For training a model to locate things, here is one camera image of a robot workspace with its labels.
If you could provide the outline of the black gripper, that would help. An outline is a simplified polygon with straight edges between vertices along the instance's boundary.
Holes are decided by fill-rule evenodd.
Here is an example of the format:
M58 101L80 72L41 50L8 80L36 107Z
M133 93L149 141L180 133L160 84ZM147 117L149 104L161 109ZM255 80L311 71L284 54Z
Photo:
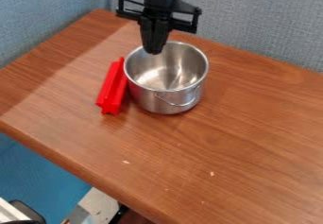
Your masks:
M149 54L160 54L169 31L196 33L201 9L183 0L117 0L116 12L136 20L141 42Z

